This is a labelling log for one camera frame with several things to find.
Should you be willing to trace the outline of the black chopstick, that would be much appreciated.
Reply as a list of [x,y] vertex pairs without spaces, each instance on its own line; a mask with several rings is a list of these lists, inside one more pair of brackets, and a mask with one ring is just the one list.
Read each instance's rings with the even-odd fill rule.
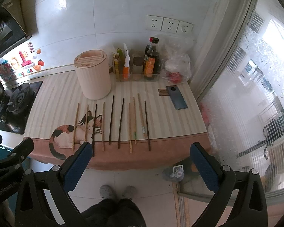
[[93,134],[92,134],[92,157],[95,155],[95,134],[96,134],[96,118],[97,118],[97,104],[95,106],[94,121],[93,121]]
[[112,105],[111,105],[110,126],[109,126],[109,145],[111,144],[112,121],[113,121],[113,112],[114,112],[114,99],[115,99],[115,95],[113,95]]
[[125,102],[125,98],[122,99],[122,109],[121,109],[120,120],[119,120],[118,144],[117,144],[117,148],[118,148],[118,149],[120,149],[120,137],[121,137],[121,129],[122,129],[122,116],[123,116],[124,102]]

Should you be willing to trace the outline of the wooden chopstick printed tip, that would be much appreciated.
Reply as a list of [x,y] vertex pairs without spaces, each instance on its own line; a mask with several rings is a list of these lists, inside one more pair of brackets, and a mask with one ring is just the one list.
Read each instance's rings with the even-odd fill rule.
[[145,127],[145,122],[144,122],[144,117],[143,117],[143,109],[142,109],[141,99],[140,99],[139,93],[137,94],[137,96],[138,96],[138,104],[139,104],[139,113],[140,113],[140,119],[141,119],[142,133],[143,133],[143,137],[146,139],[147,138],[146,127]]

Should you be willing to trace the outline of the dark chopstick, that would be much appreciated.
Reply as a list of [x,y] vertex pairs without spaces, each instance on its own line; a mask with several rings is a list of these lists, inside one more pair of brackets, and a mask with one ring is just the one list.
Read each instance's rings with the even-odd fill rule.
[[151,143],[150,143],[150,135],[149,135],[149,124],[148,124],[148,113],[147,113],[146,100],[144,100],[144,107],[145,107],[145,119],[146,119],[148,150],[151,151]]

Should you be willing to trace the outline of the wooden chopstick green mark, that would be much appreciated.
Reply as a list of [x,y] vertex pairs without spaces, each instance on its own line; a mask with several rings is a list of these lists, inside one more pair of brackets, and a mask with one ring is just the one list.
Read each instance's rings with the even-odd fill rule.
[[136,108],[135,108],[135,97],[134,96],[133,96],[133,113],[134,113],[134,144],[137,144]]

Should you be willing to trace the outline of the black gas stove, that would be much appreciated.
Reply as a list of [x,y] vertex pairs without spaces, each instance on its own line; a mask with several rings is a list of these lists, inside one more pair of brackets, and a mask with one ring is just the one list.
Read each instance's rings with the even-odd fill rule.
[[42,86],[42,81],[23,83],[16,88],[6,89],[0,103],[0,130],[24,134],[31,108]]

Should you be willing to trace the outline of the person's grey slippers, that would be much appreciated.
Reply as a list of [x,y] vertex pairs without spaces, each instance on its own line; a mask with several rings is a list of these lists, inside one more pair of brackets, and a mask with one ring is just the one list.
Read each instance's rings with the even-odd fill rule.
[[129,199],[133,200],[137,194],[137,188],[134,186],[126,186],[121,191],[121,188],[112,188],[111,186],[104,184],[99,189],[99,194],[102,199]]

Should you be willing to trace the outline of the water bottle on floor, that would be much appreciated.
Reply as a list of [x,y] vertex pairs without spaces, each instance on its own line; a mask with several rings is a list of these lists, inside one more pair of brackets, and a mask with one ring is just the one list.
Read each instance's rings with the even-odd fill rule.
[[162,178],[166,181],[180,182],[185,177],[183,165],[168,167],[163,170]]

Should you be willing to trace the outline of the blue smartphone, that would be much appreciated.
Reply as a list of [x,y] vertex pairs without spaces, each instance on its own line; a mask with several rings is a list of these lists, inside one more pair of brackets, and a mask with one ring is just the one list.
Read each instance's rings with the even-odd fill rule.
[[171,98],[175,110],[183,110],[188,108],[178,86],[166,86],[166,91]]

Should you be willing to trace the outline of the beige round utensil holder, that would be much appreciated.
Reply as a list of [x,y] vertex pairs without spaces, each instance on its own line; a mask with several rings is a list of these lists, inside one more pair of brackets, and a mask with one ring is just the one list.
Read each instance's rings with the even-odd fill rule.
[[100,100],[111,91],[107,54],[89,50],[74,59],[74,67],[82,92],[87,99]]

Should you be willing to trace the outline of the range hood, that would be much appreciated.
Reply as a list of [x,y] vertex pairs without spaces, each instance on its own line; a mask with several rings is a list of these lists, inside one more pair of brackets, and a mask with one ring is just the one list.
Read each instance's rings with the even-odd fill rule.
[[0,0],[0,59],[31,36],[24,23],[21,0]]

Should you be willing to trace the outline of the small brown card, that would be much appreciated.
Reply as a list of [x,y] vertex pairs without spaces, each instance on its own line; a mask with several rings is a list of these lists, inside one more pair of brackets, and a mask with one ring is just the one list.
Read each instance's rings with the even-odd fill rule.
[[166,89],[158,89],[159,96],[169,96],[169,93]]

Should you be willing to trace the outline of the white orange paper packet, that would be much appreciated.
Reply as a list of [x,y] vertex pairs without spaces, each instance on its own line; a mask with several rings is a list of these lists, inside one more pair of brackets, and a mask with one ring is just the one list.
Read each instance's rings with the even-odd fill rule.
[[130,75],[130,54],[129,54],[129,49],[127,45],[124,43],[123,44],[124,50],[125,50],[125,63],[123,67],[123,78],[124,80],[127,80]]

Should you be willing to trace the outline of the white plastic bag left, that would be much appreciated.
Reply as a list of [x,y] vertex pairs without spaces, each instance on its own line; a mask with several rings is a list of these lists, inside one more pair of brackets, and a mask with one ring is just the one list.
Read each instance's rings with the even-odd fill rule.
[[113,66],[114,56],[117,53],[117,49],[112,44],[106,44],[100,47],[107,54],[109,68]]

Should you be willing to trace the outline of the white wall socket right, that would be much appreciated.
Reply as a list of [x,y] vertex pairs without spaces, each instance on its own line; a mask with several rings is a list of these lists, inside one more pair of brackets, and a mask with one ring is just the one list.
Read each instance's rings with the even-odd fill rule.
[[192,33],[192,29],[193,24],[184,21],[179,21],[176,33],[179,35],[190,35]]

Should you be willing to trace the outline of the white wall socket middle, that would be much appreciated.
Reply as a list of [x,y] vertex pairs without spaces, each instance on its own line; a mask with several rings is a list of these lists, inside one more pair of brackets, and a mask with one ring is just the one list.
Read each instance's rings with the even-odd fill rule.
[[164,17],[162,21],[162,32],[175,34],[179,26],[179,20]]

